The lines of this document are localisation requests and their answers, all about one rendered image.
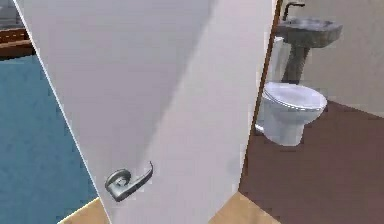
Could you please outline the white room door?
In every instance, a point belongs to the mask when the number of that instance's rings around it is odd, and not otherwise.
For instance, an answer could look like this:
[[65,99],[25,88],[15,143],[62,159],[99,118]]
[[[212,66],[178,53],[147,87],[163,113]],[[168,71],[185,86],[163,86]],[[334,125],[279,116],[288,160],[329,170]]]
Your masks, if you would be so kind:
[[[111,224],[209,224],[236,193],[276,0],[14,0]],[[107,178],[152,178],[116,202]]]

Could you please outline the white toilet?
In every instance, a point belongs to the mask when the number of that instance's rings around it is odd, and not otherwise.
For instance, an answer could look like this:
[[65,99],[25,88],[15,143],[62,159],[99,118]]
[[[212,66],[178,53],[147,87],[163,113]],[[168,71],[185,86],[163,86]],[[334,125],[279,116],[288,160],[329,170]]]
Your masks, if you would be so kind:
[[255,127],[278,145],[297,146],[305,126],[322,114],[327,99],[312,88],[281,81],[279,55],[283,43],[282,37],[273,39]]

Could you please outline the brown wooden furniture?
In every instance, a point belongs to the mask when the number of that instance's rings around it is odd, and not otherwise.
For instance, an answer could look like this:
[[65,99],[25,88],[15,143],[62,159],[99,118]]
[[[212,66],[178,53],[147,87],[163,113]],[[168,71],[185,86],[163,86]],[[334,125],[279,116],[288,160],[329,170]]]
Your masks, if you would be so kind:
[[0,30],[0,61],[35,54],[36,51],[25,28]]

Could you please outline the grey stone pedestal sink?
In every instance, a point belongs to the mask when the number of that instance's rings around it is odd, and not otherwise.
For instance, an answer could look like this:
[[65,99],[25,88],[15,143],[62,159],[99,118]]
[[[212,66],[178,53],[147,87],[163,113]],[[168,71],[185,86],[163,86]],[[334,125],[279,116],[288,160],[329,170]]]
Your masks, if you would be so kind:
[[281,81],[299,84],[307,56],[313,48],[325,48],[340,38],[343,25],[313,17],[294,17],[281,21],[275,34],[291,46]]

